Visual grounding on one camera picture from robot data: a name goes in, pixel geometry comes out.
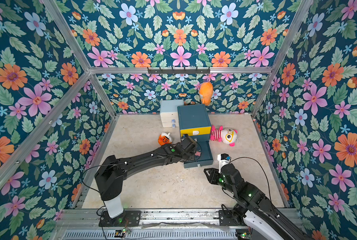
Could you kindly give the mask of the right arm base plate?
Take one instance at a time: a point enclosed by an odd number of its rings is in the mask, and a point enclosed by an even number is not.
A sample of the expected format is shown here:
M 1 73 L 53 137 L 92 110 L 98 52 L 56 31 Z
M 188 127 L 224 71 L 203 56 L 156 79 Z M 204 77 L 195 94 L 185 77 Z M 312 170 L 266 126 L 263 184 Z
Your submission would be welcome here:
M 220 226 L 244 226 L 243 219 L 238 217 L 235 212 L 228 209 L 224 204 L 221 204 L 221 210 L 218 211 L 219 225 Z

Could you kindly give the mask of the teal bottom drawer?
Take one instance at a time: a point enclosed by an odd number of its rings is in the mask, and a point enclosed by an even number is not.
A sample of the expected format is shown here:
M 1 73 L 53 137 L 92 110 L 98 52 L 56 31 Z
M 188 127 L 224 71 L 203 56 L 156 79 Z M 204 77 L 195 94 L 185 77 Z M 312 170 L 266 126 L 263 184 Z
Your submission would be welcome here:
M 194 155 L 193 161 L 187 161 L 183 163 L 185 169 L 211 166 L 213 164 L 213 157 L 209 146 L 209 141 L 198 142 L 197 152 L 201 152 L 201 156 Z

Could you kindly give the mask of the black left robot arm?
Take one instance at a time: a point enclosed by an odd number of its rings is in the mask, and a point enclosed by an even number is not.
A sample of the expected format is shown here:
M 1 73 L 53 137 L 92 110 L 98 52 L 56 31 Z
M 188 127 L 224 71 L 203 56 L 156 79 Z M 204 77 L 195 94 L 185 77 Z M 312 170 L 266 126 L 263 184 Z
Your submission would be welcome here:
M 121 203 L 123 181 L 151 168 L 179 162 L 193 161 L 198 143 L 185 135 L 179 143 L 165 144 L 159 148 L 129 158 L 116 158 L 111 155 L 95 173 L 95 181 L 111 219 L 123 214 Z

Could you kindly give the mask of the teal drawer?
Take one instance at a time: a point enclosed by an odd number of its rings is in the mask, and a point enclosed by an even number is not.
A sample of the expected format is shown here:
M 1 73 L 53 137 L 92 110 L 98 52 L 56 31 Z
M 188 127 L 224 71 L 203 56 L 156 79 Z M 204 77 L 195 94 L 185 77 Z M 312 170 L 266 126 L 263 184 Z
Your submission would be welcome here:
M 205 134 L 205 135 L 196 135 L 196 136 L 191 136 L 196 142 L 206 142 L 209 141 L 210 135 Z
M 201 152 L 201 156 L 194 155 L 193 161 L 187 161 L 183 163 L 185 169 L 211 166 L 213 164 L 213 157 L 209 146 L 209 141 L 198 142 L 197 152 Z

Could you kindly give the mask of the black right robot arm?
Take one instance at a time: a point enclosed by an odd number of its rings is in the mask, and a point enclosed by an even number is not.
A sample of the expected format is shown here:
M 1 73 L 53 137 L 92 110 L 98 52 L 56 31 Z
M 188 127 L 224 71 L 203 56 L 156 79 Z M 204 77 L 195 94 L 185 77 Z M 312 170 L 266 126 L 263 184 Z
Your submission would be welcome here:
M 282 214 L 271 200 L 255 185 L 246 182 L 233 164 L 220 170 L 204 169 L 208 182 L 232 193 L 236 205 L 231 210 L 232 219 L 244 223 L 268 240 L 310 240 L 295 223 Z

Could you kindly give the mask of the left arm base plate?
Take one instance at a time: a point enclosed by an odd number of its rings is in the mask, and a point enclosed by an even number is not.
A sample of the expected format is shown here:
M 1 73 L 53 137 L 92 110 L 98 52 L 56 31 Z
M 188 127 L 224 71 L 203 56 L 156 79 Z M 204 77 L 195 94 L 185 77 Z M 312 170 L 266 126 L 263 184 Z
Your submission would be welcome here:
M 125 210 L 119 216 L 111 218 L 107 210 L 101 213 L 100 227 L 136 227 L 141 219 L 141 211 Z

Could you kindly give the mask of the yellow top drawer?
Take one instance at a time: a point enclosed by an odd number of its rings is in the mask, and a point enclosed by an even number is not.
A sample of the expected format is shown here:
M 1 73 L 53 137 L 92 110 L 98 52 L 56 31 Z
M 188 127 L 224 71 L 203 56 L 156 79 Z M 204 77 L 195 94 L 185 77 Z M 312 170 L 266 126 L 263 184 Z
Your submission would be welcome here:
M 198 127 L 198 128 L 190 128 L 190 129 L 180 129 L 180 135 L 188 135 L 188 136 L 202 136 L 209 135 L 211 131 L 211 127 Z

